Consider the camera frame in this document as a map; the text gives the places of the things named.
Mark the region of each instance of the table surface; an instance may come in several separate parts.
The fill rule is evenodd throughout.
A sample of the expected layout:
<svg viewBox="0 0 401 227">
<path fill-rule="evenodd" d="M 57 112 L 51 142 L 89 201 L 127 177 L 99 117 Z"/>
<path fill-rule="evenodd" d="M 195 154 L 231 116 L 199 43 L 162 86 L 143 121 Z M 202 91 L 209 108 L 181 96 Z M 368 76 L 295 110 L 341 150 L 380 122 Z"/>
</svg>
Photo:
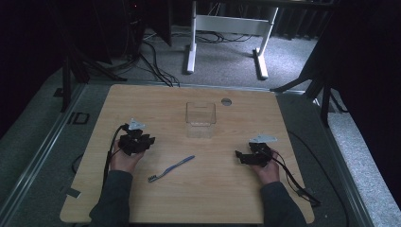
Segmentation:
<svg viewBox="0 0 401 227">
<path fill-rule="evenodd" d="M 231 106 L 221 103 L 232 100 Z M 187 138 L 187 102 L 216 104 L 213 137 Z M 65 222 L 89 222 L 89 212 L 101 192 L 107 150 L 116 129 L 131 118 L 144 123 L 144 133 L 156 137 L 133 175 L 130 222 L 142 223 L 263 223 L 261 183 L 252 170 L 239 163 L 235 150 L 250 153 L 249 139 L 259 133 L 275 136 L 269 143 L 280 151 L 288 169 L 304 186 L 277 100 L 273 93 L 208 88 L 112 86 L 96 122 L 72 188 L 61 210 Z M 196 157 L 148 183 L 182 159 Z M 281 181 L 304 214 L 314 220 L 310 203 L 290 189 L 285 171 Z"/>
</svg>

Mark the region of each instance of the cable on floor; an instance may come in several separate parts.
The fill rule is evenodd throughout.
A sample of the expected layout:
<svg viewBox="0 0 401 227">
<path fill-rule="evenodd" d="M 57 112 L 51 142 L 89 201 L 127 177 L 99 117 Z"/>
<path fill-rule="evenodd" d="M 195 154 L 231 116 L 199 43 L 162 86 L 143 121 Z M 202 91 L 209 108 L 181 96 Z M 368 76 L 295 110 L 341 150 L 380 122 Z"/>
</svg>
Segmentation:
<svg viewBox="0 0 401 227">
<path fill-rule="evenodd" d="M 73 170 L 74 174 L 77 174 L 78 167 L 77 167 L 76 165 L 77 165 L 78 160 L 81 159 L 82 156 L 83 156 L 83 153 L 81 153 L 81 154 L 74 160 L 73 164 L 71 165 L 71 169 Z"/>
<path fill-rule="evenodd" d="M 156 49 L 154 48 L 154 46 L 145 41 L 143 41 L 143 44 L 150 46 L 152 53 L 153 53 L 153 63 L 150 63 L 142 53 L 139 54 L 140 58 L 144 61 L 144 63 L 149 68 L 149 72 L 151 72 L 153 75 L 155 75 L 159 80 L 161 80 L 163 83 L 165 83 L 169 87 L 174 87 L 173 83 L 176 83 L 180 87 L 181 84 L 176 77 L 168 74 L 165 70 L 159 68 L 159 66 L 157 65 Z"/>
<path fill-rule="evenodd" d="M 207 43 L 207 44 L 222 44 L 222 43 L 234 43 L 234 42 L 246 42 L 248 41 L 252 35 L 250 35 L 248 38 L 241 40 L 242 38 L 246 37 L 247 35 L 239 35 L 238 38 L 235 39 L 228 39 L 224 37 L 223 34 L 215 32 L 215 31 L 197 31 L 197 36 L 196 39 L 198 42 L 201 43 Z M 209 39 L 205 38 L 202 35 L 212 35 L 215 36 L 216 39 Z M 148 34 L 146 38 L 144 38 L 144 41 L 149 41 L 148 39 L 151 37 L 159 37 L 156 33 L 153 34 Z M 175 32 L 171 34 L 171 37 L 191 37 L 191 32 Z"/>
<path fill-rule="evenodd" d="M 283 156 L 281 156 L 281 154 L 280 154 L 279 152 L 277 152 L 277 151 L 275 151 L 275 150 L 273 150 L 273 152 L 275 152 L 275 153 L 280 157 L 281 161 L 283 162 L 283 163 L 281 164 L 281 163 L 278 162 L 276 159 L 273 159 L 273 160 L 274 160 L 275 162 L 277 162 L 280 166 L 282 166 L 283 169 L 285 170 L 285 172 L 286 172 L 286 178 L 287 178 L 287 182 L 288 182 L 289 187 L 290 187 L 295 193 L 297 193 L 301 198 L 303 198 L 303 199 L 306 200 L 306 201 L 309 201 L 309 202 L 311 203 L 312 207 L 316 207 L 316 206 L 321 205 L 322 203 L 321 203 L 319 200 L 317 200 L 316 198 L 314 198 L 314 197 L 312 197 L 312 198 L 306 198 L 304 195 L 301 195 L 301 193 L 299 193 L 299 191 L 295 190 L 295 188 L 294 188 L 294 187 L 292 186 L 292 184 L 289 182 L 288 176 L 292 176 L 292 174 L 289 172 L 289 170 L 288 170 L 288 168 L 287 168 L 286 161 L 284 161 Z M 299 190 L 300 190 L 301 192 L 305 192 L 305 190 L 304 190 L 301 186 L 299 186 Z"/>
<path fill-rule="evenodd" d="M 336 187 L 334 186 L 333 182 L 331 181 L 330 177 L 328 176 L 326 170 L 324 169 L 322 163 L 319 161 L 318 157 L 315 155 L 315 153 L 313 153 L 312 149 L 307 145 L 307 143 L 301 138 L 299 137 L 297 134 L 295 134 L 293 131 L 288 131 L 289 134 L 293 135 L 295 138 L 297 138 L 305 147 L 306 149 L 309 151 L 309 153 L 313 156 L 313 158 L 316 160 L 316 163 L 319 165 L 319 167 L 321 168 L 324 176 L 326 177 L 327 181 L 329 181 L 330 185 L 332 186 L 334 193 L 336 194 L 337 198 L 339 199 L 339 202 L 341 204 L 342 210 L 344 211 L 344 215 L 345 215 L 345 226 L 348 227 L 349 226 L 349 217 L 348 217 L 348 213 L 347 213 L 347 209 L 345 207 L 345 203 L 342 200 L 339 191 L 336 189 Z"/>
</svg>

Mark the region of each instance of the human hand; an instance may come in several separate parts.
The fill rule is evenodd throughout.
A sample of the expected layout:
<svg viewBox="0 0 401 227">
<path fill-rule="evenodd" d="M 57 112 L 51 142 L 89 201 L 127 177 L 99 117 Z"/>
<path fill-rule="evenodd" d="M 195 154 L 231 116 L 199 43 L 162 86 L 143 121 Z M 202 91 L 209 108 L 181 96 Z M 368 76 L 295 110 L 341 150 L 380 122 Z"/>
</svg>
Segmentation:
<svg viewBox="0 0 401 227">
<path fill-rule="evenodd" d="M 114 150 L 112 160 L 110 161 L 110 170 L 121 170 L 133 174 L 139 160 L 144 157 L 145 152 L 127 155 L 119 146 L 119 140 L 114 142 Z"/>
<path fill-rule="evenodd" d="M 277 159 L 277 156 L 278 152 L 273 149 L 272 157 Z M 279 165 L 274 160 L 270 160 L 264 167 L 254 165 L 250 165 L 250 167 L 257 174 L 262 184 L 280 182 Z"/>
</svg>

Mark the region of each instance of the sleeve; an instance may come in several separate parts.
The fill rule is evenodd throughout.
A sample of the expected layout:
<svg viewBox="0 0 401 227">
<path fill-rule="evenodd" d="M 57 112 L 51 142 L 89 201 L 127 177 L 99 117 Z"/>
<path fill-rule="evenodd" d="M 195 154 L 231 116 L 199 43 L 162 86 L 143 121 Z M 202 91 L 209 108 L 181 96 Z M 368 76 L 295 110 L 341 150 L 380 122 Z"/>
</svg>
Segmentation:
<svg viewBox="0 0 401 227">
<path fill-rule="evenodd" d="M 265 227 L 307 226 L 300 208 L 289 196 L 281 182 L 265 184 L 260 192 Z"/>
<path fill-rule="evenodd" d="M 92 219 L 90 227 L 129 225 L 131 184 L 130 173 L 119 170 L 109 172 L 99 202 L 89 214 Z"/>
</svg>

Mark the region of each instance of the toothbrush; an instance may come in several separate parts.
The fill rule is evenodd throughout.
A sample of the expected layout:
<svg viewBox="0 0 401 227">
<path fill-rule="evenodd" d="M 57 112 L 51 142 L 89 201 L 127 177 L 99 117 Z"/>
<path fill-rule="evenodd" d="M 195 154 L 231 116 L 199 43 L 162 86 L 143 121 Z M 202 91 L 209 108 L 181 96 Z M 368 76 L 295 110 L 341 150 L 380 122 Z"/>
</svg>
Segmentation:
<svg viewBox="0 0 401 227">
<path fill-rule="evenodd" d="M 148 182 L 149 182 L 149 183 L 152 183 L 152 182 L 154 182 L 154 181 L 156 181 L 156 180 L 162 178 L 162 177 L 165 176 L 169 171 L 171 171 L 173 168 L 175 168 L 175 167 L 177 167 L 177 166 L 180 166 L 180 165 L 182 165 L 182 164 L 188 162 L 189 160 L 191 160 L 191 159 L 193 159 L 193 158 L 195 158 L 195 155 L 189 156 L 189 157 L 183 159 L 182 161 L 180 161 L 178 164 L 176 164 L 176 165 L 174 165 L 174 166 L 168 167 L 168 168 L 165 170 L 165 172 L 163 172 L 163 173 L 160 174 L 159 176 L 153 175 L 153 176 L 149 177 L 149 178 L 148 178 Z"/>
</svg>

